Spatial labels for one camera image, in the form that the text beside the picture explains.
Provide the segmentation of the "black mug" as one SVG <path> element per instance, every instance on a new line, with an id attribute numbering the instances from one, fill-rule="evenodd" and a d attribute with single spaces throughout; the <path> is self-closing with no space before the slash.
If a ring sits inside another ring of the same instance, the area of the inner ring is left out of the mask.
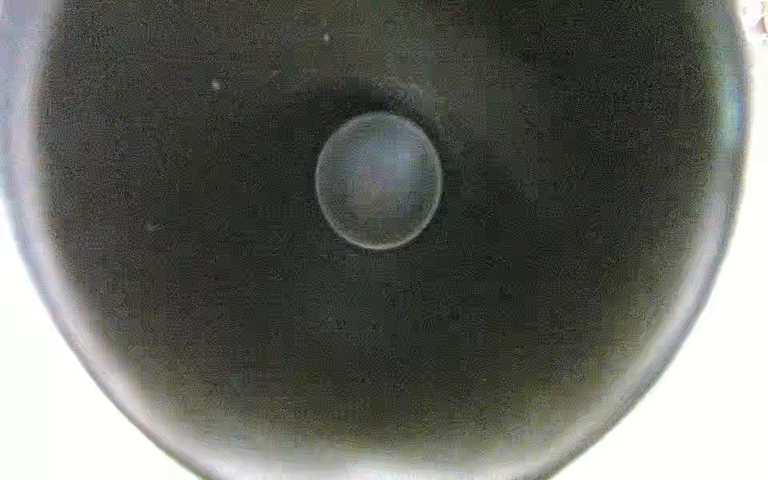
<path id="1" fill-rule="evenodd" d="M 688 336 L 741 196 L 732 1 L 5 1 L 59 333 L 206 479 L 545 479 Z"/>

